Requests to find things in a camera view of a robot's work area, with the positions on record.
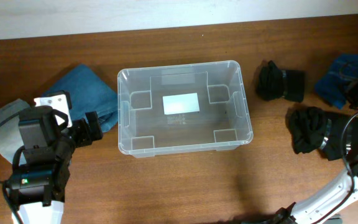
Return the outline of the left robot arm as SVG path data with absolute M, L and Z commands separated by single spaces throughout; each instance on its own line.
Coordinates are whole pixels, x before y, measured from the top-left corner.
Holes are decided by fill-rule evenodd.
M 14 223 L 60 223 L 65 187 L 75 149 L 102 139 L 96 112 L 68 123 L 68 115 L 51 106 L 19 113 L 24 142 L 14 154 L 12 175 L 2 191 Z

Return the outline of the white label in bin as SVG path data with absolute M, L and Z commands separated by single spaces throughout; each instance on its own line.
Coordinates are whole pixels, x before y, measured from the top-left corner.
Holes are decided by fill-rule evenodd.
M 198 94 L 164 96 L 163 111 L 165 115 L 199 112 Z

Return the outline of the clear plastic storage bin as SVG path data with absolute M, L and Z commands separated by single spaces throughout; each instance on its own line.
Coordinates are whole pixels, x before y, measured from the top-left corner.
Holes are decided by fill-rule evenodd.
M 197 93 L 199 112 L 165 115 L 163 97 Z M 153 157 L 228 151 L 254 137 L 241 66 L 234 60 L 127 68 L 117 75 L 118 148 Z

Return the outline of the black cloth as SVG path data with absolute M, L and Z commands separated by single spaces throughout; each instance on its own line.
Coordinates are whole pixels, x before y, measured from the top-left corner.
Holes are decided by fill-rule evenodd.
M 348 120 L 346 114 L 312 106 L 293 111 L 288 128 L 294 152 L 306 154 L 319 149 L 329 161 L 340 159 L 340 142 L 346 145 L 347 153 L 358 145 L 358 118 L 354 118 L 349 125 Z
M 265 101 L 284 98 L 301 103 L 305 94 L 305 77 L 304 71 L 282 70 L 271 60 L 260 70 L 256 93 Z

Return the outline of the blue cloth bundle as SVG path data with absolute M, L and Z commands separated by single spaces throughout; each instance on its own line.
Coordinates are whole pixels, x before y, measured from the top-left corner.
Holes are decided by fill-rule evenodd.
M 314 90 L 324 101 L 341 110 L 347 101 L 345 89 L 356 79 L 358 79 L 358 55 L 341 54 L 314 85 Z

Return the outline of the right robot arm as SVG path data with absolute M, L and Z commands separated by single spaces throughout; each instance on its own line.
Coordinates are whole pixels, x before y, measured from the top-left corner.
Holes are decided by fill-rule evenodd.
M 358 201 L 358 145 L 347 147 L 349 127 L 358 112 L 346 120 L 339 139 L 339 152 L 344 170 L 311 197 L 280 208 L 275 214 L 258 223 L 324 223 L 337 212 Z

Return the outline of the folded light grey jeans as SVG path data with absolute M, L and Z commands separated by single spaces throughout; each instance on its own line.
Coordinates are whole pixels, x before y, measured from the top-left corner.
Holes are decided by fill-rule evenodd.
M 11 115 L 29 107 L 30 105 L 22 99 L 8 103 L 0 108 L 0 123 Z M 0 155 L 10 163 L 12 163 L 18 148 L 24 145 L 18 124 L 19 117 L 16 116 L 0 127 Z

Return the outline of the folded dark blue jeans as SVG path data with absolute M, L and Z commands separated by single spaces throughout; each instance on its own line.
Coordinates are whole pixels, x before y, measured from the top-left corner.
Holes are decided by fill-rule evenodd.
M 87 112 L 95 111 L 102 132 L 110 131 L 117 124 L 117 93 L 88 66 L 81 64 L 75 67 L 42 95 L 62 90 L 70 94 L 72 120 L 84 118 Z

